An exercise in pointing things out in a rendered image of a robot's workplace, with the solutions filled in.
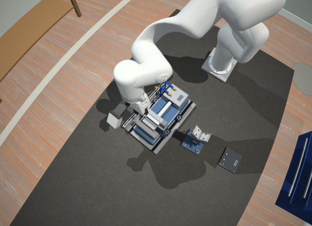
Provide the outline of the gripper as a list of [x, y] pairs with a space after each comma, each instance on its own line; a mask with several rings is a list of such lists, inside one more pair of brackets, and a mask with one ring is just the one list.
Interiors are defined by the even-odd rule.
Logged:
[[136, 113], [137, 115], [138, 114], [147, 115], [149, 113], [147, 108], [149, 109], [151, 107], [151, 104], [146, 93], [144, 93], [144, 96], [146, 97], [145, 101], [140, 100], [135, 103], [130, 103], [130, 106], [133, 108], [134, 113]]

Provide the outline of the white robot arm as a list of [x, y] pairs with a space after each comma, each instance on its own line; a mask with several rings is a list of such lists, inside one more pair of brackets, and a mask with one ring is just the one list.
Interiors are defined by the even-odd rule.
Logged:
[[171, 77], [172, 67], [155, 45], [162, 36], [181, 32], [200, 39], [221, 18], [225, 19], [228, 23], [219, 29], [217, 46], [209, 59], [210, 69], [223, 75], [231, 69], [233, 57], [240, 63], [254, 57], [269, 37], [269, 30], [262, 22], [276, 15], [285, 2], [190, 0], [177, 15], [150, 24], [131, 47], [134, 61], [121, 61], [114, 68], [113, 76], [123, 100], [109, 111], [107, 122], [115, 129], [119, 127], [130, 103], [146, 100], [144, 86], [162, 83]]

